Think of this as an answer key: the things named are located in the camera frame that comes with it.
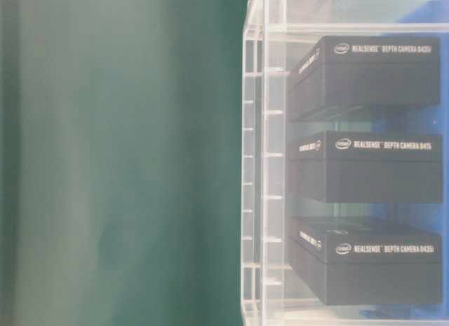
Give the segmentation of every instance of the camera box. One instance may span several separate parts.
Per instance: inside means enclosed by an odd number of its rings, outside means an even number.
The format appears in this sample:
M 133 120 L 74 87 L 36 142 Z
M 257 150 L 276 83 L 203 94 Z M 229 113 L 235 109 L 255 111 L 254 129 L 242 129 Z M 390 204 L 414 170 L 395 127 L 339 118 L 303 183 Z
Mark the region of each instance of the camera box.
M 288 76 L 291 121 L 388 116 L 439 103 L 439 40 L 324 36 Z
M 441 302 L 441 238 L 369 217 L 290 218 L 290 265 L 326 305 Z
M 289 192 L 327 203 L 440 203 L 440 135 L 324 131 L 288 147 Z

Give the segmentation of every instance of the green wall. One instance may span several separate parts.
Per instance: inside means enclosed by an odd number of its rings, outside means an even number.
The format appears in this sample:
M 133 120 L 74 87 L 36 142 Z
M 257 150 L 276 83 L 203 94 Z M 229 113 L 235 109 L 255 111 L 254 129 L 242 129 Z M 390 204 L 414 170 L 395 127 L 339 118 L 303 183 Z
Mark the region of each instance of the green wall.
M 5 325 L 240 325 L 247 0 L 1 0 Z

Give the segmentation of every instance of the black box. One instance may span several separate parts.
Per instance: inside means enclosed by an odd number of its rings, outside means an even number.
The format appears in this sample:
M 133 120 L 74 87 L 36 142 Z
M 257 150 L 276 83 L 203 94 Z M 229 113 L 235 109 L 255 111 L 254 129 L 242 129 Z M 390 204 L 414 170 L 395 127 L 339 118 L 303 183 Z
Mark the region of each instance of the black box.
M 439 103 L 439 40 L 325 36 L 288 76 L 291 121 L 388 116 Z
M 290 265 L 326 305 L 441 303 L 441 238 L 367 217 L 290 218 Z
M 289 192 L 331 203 L 440 203 L 440 135 L 325 131 L 288 148 Z

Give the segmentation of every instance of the box lid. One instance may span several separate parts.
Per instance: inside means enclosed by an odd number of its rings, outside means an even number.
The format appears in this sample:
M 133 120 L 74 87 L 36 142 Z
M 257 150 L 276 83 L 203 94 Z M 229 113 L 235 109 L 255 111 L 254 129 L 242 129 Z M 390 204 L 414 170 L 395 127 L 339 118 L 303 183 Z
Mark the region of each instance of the box lid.
M 324 36 L 291 71 L 289 90 L 323 64 L 432 63 L 439 39 L 423 36 Z
M 441 136 L 324 131 L 290 144 L 288 158 L 291 161 L 441 161 Z
M 290 238 L 326 264 L 441 262 L 439 235 L 370 217 L 291 217 Z

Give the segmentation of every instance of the clear acrylic display case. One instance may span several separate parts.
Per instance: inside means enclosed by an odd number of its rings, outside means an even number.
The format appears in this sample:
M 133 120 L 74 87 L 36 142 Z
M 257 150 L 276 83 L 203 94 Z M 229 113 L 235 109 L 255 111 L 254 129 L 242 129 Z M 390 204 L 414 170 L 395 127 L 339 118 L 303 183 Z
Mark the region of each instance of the clear acrylic display case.
M 243 30 L 242 94 L 241 310 L 245 325 L 449 325 L 448 33 L 449 0 L 249 0 Z M 323 36 L 438 38 L 438 104 L 412 107 L 393 116 L 291 121 L 288 77 Z M 440 135 L 441 201 L 331 203 L 289 191 L 288 180 L 296 177 L 289 168 L 289 145 L 325 130 Z M 377 217 L 440 236 L 440 301 L 323 302 L 290 264 L 291 217 Z M 426 282 L 425 276 L 416 280 Z

